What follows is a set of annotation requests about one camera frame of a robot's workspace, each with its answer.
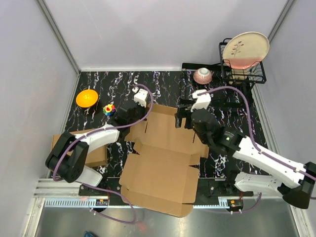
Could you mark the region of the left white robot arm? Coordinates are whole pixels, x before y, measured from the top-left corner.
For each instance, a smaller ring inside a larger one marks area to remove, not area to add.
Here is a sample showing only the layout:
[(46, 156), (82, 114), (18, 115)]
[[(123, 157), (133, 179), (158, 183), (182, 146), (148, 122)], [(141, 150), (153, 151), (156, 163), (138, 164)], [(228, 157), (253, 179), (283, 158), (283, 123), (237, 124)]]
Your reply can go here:
[(85, 184), (95, 195), (102, 195), (107, 184), (100, 173), (85, 165), (87, 155), (105, 145), (123, 140), (130, 132), (130, 127), (141, 120), (147, 111), (146, 105), (128, 101), (119, 106), (108, 123), (101, 128), (81, 134), (64, 132), (53, 146), (45, 166), (53, 171), (54, 178), (59, 176), (68, 183)]

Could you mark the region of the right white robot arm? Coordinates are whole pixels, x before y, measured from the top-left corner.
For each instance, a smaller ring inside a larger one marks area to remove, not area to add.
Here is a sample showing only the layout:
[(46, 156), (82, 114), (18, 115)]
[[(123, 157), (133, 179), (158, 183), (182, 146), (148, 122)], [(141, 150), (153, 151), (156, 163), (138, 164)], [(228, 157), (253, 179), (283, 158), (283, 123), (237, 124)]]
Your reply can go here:
[(313, 199), (316, 183), (316, 165), (284, 158), (254, 142), (251, 137), (231, 128), (221, 126), (207, 109), (193, 110), (181, 106), (175, 113), (175, 126), (192, 129), (199, 140), (211, 151), (253, 164), (267, 175), (250, 175), (234, 171), (227, 177), (224, 190), (235, 196), (239, 192), (263, 193), (281, 197), (286, 203), (308, 209)]

